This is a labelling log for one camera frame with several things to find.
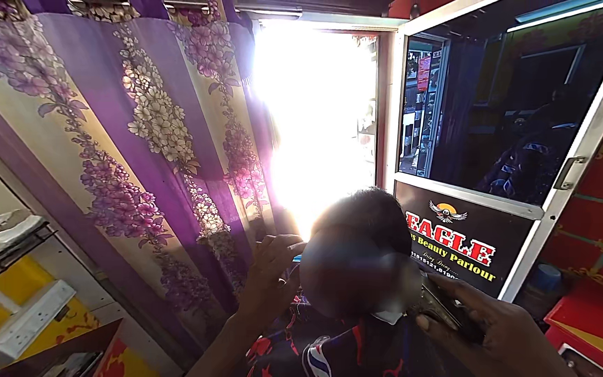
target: power strip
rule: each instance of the power strip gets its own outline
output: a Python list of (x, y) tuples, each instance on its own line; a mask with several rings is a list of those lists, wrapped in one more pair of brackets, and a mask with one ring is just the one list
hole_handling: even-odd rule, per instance
[(48, 283), (0, 327), (0, 368), (17, 360), (76, 291), (63, 280)]

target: red poster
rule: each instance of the red poster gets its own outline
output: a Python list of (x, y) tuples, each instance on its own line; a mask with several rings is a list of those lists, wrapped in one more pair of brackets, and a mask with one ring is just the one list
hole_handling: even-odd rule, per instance
[(431, 57), (427, 56), (418, 62), (418, 91), (425, 91), (430, 84)]

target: black hair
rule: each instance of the black hair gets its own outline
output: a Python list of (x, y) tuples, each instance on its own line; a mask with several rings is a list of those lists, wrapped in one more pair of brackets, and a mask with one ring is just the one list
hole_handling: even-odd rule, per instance
[(380, 188), (359, 190), (335, 202), (315, 220), (311, 235), (336, 226), (352, 227), (379, 247), (390, 246), (398, 253), (411, 254), (411, 233), (401, 206)]

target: doorway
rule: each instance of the doorway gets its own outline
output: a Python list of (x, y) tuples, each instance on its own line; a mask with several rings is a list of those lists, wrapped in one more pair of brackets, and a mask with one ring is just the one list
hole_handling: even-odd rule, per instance
[(375, 185), (378, 37), (277, 21), (255, 46), (277, 140), (273, 186), (308, 239), (327, 206)]

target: door frame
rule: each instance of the door frame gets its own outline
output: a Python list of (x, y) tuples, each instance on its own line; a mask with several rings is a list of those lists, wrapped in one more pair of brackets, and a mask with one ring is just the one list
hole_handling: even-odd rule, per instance
[(383, 188), (393, 193), (395, 181), (421, 187), (450, 197), (498, 209), (535, 220), (518, 257), (508, 274), (498, 298), (513, 301), (529, 273), (548, 236), (555, 229), (557, 219), (574, 194), (574, 188), (586, 171), (603, 140), (603, 80), (590, 108), (583, 118), (578, 134), (569, 149), (565, 164), (558, 172), (553, 188), (542, 206), (529, 205), (491, 194), (479, 193), (451, 184), (398, 172), (399, 136), (402, 122), (402, 102), (408, 36), (420, 33), (435, 25), (478, 10), (500, 0), (456, 0), (426, 13), (400, 26), (390, 49), (390, 80), (388, 82), (389, 107), (385, 124), (385, 152)]

